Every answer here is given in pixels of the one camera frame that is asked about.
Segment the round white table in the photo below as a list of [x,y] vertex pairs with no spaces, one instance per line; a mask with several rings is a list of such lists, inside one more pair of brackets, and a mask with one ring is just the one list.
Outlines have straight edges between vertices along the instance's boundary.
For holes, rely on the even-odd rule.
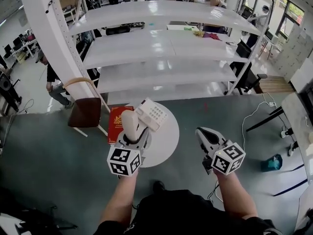
[[[143,152],[142,156],[145,159],[141,168],[153,167],[163,163],[173,154],[179,140],[179,126],[175,116],[165,106],[156,102],[155,104],[166,112],[168,118],[156,132],[150,129],[152,140],[149,148]],[[127,106],[136,108],[138,105],[130,103]]]

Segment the window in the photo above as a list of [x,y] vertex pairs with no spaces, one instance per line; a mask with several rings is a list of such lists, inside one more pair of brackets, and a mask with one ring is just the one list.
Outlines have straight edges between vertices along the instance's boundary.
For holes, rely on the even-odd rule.
[[244,1],[245,1],[244,3],[245,6],[249,7],[250,9],[254,8],[254,4],[256,0],[244,0]]
[[269,22],[269,28],[272,33],[276,33],[279,24],[281,22],[281,19],[283,18],[283,15],[285,13],[285,8],[287,5],[287,0],[286,2],[284,0],[276,0],[274,3],[274,9],[272,12],[272,17]]
[[286,37],[289,37],[293,27],[293,22],[285,17],[282,25],[280,26],[279,32],[283,33]]
[[287,10],[287,15],[295,19],[298,25],[300,25],[303,19],[304,11],[291,2]]
[[[242,11],[250,14],[260,14],[264,5],[270,6],[264,0],[243,0]],[[300,25],[304,11],[289,0],[276,0],[269,22],[269,29],[278,36],[280,47],[287,41],[294,24]]]
[[281,0],[280,4],[284,6],[284,14],[280,21],[276,34],[279,38],[279,45],[283,46],[291,33],[293,25],[301,24],[304,12],[288,0]]

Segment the computer monitor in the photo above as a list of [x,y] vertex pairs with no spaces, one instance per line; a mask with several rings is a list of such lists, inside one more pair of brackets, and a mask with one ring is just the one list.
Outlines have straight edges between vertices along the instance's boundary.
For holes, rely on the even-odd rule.
[[13,43],[15,46],[19,46],[22,44],[20,37],[17,37],[16,39],[13,40]]
[[11,53],[11,46],[7,45],[6,47],[4,47],[5,53]]

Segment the wooden chair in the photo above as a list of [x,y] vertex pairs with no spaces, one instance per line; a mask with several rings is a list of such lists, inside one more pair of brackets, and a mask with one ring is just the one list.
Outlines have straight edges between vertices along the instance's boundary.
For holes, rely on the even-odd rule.
[[108,136],[108,133],[99,125],[102,104],[107,108],[109,113],[111,111],[100,93],[98,92],[94,83],[88,78],[77,77],[68,81],[65,85],[63,85],[63,88],[65,89],[67,86],[79,82],[90,83],[94,91],[97,93],[98,97],[88,97],[76,100],[74,102],[73,109],[68,120],[68,126],[74,128],[85,137],[87,137],[88,135],[81,131],[79,128],[97,127],[106,136]]

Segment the white shelf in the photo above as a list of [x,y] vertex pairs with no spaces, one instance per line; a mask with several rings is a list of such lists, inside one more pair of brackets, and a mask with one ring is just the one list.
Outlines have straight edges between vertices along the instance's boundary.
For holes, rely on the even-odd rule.
[[153,101],[191,99],[201,97],[223,96],[223,91],[216,82],[203,84],[184,84],[154,86],[134,90],[109,93],[108,104],[127,104],[141,102],[149,97]]
[[231,39],[218,34],[222,41],[196,37],[186,30],[135,30],[96,38],[84,60],[86,69],[138,63],[151,60],[217,60],[246,62],[227,45]]
[[110,4],[110,2],[104,2],[104,3],[101,3],[100,6],[105,6],[105,5],[108,5]]
[[170,0],[130,2],[90,10],[69,29],[69,32],[75,35],[111,25],[153,20],[215,24],[260,35],[255,26],[232,10]]
[[147,86],[235,81],[226,61],[154,60],[103,67],[100,93],[133,90]]

